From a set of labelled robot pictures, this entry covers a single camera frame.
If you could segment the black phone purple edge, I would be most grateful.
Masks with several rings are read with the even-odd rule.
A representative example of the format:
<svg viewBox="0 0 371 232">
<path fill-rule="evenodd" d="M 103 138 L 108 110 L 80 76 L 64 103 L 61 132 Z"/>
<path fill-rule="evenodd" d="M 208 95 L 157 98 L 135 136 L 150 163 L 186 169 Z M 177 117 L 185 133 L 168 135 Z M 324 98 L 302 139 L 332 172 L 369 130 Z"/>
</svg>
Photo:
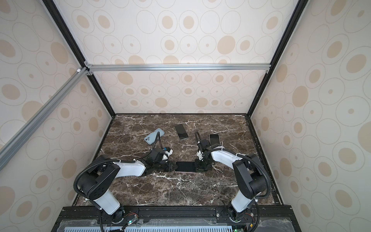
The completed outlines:
<svg viewBox="0 0 371 232">
<path fill-rule="evenodd" d="M 197 172 L 195 162 L 191 161 L 176 161 L 175 162 L 176 169 L 175 171 L 183 171 L 183 172 Z"/>
</svg>

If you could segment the pink phone case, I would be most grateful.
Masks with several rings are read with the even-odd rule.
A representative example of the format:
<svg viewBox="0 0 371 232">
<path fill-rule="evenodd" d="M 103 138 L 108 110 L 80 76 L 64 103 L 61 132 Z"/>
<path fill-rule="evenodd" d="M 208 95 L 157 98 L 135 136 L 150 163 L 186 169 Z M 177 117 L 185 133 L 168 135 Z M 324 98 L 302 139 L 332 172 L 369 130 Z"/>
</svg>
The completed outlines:
<svg viewBox="0 0 371 232">
<path fill-rule="evenodd" d="M 196 172 L 183 172 L 183 171 L 175 171 L 175 173 L 177 173 L 177 174 L 187 174 L 187 175 L 196 174 Z"/>
</svg>

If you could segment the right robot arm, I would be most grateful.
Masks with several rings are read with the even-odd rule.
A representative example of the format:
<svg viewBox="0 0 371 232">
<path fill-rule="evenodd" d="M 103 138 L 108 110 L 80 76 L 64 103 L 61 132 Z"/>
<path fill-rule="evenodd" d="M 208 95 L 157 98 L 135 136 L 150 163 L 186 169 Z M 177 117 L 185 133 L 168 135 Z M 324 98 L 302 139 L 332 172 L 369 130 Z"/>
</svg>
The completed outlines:
<svg viewBox="0 0 371 232">
<path fill-rule="evenodd" d="M 271 179 L 256 154 L 240 154 L 208 140 L 198 140 L 197 172 L 207 172 L 216 162 L 233 169 L 239 191 L 231 200 L 230 206 L 235 213 L 250 208 L 259 199 L 266 199 L 271 194 Z"/>
</svg>

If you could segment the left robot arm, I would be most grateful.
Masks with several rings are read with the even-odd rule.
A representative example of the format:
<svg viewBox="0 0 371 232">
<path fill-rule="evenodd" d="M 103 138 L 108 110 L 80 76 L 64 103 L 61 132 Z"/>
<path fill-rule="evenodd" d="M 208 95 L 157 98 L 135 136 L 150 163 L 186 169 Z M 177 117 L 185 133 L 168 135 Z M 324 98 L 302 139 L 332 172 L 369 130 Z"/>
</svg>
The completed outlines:
<svg viewBox="0 0 371 232">
<path fill-rule="evenodd" d="M 119 177 L 145 177 L 153 172 L 172 172 L 176 169 L 175 163 L 169 161 L 172 154 L 173 150 L 165 147 L 153 148 L 135 161 L 99 156 L 76 176 L 73 188 L 98 209 L 113 215 L 120 211 L 121 204 L 109 191 L 112 182 Z"/>
</svg>

